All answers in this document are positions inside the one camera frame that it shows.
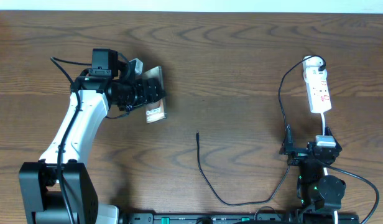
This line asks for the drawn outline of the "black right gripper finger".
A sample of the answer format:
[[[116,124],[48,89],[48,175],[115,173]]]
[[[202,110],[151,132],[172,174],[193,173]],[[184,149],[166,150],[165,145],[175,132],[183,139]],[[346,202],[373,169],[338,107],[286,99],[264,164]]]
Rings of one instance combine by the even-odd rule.
[[[328,140],[334,142],[335,144],[338,143],[329,126],[325,127],[325,136]]]
[[[281,148],[279,150],[279,154],[281,155],[289,155],[293,152],[294,146],[293,146],[293,137],[292,137],[292,130],[290,125],[286,125],[285,128],[285,137],[284,141],[281,145]]]

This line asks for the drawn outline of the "rose gold Galaxy smartphone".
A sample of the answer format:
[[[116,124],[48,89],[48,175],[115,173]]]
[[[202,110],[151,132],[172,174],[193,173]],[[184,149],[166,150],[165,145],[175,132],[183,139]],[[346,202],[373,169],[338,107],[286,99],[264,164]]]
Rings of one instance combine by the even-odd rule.
[[[146,123],[154,123],[167,117],[166,92],[164,90],[164,78],[162,67],[156,66],[142,74],[142,79],[147,85],[148,104],[145,106]]]

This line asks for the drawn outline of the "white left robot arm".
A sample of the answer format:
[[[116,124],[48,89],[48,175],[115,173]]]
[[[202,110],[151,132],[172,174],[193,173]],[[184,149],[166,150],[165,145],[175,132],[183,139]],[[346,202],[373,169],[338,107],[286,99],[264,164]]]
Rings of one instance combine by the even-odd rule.
[[[161,67],[144,70],[111,49],[94,49],[92,61],[70,80],[70,104],[47,150],[23,163],[19,183],[28,223],[129,223],[131,216],[102,204],[87,171],[97,130],[112,106],[122,117],[146,109],[146,121],[165,117]]]

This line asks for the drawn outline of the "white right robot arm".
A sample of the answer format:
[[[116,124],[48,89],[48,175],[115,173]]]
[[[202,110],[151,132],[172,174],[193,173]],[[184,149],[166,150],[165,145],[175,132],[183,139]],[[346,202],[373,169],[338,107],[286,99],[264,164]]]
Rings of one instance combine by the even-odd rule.
[[[341,208],[341,200],[346,190],[345,181],[329,175],[325,168],[336,160],[342,147],[328,127],[324,135],[317,135],[305,148],[293,145],[290,126],[285,128],[285,139],[279,153],[287,156],[289,166],[299,167],[297,197],[302,208],[295,211],[295,218],[303,221],[307,215],[331,216]]]

